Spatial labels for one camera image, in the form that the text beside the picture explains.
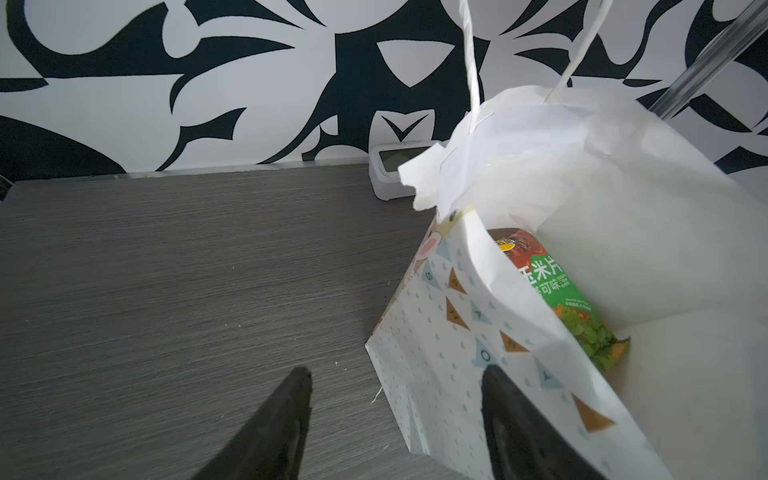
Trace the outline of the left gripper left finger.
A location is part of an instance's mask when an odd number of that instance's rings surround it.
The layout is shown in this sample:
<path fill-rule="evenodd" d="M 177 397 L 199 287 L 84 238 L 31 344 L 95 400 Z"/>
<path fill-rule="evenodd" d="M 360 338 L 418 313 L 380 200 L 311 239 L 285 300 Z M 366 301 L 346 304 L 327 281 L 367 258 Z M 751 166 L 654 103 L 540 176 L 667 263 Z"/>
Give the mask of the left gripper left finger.
<path fill-rule="evenodd" d="M 311 415 L 312 375 L 293 368 L 194 480 L 296 480 Z"/>

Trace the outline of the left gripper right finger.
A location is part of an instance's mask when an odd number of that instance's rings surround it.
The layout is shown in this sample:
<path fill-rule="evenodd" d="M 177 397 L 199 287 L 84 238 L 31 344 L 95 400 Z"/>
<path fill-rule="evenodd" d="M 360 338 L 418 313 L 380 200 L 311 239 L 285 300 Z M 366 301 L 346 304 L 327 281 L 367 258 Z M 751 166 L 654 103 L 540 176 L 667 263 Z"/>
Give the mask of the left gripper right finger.
<path fill-rule="evenodd" d="M 481 393 L 486 443 L 496 480 L 603 477 L 500 367 L 486 367 Z"/>

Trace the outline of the green corn chips packet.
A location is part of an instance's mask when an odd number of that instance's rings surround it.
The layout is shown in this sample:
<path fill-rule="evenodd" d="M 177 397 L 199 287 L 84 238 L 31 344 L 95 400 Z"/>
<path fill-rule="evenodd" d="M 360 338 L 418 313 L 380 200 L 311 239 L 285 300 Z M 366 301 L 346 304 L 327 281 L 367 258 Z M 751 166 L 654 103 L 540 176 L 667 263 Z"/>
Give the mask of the green corn chips packet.
<path fill-rule="evenodd" d="M 561 265 L 531 233 L 519 228 L 492 229 L 490 236 L 519 273 L 574 336 L 592 363 L 611 369 L 630 340 L 619 339 Z"/>

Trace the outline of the patterned paper gift bag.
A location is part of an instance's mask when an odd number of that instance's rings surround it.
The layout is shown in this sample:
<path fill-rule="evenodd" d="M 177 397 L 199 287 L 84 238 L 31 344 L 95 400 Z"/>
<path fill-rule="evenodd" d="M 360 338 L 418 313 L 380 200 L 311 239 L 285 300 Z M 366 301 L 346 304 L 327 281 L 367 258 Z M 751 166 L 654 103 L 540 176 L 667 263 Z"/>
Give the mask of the patterned paper gift bag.
<path fill-rule="evenodd" d="M 408 450 L 491 477 L 498 367 L 607 479 L 767 475 L 767 209 L 614 94 L 525 86 L 399 170 L 436 214 L 366 349 Z"/>

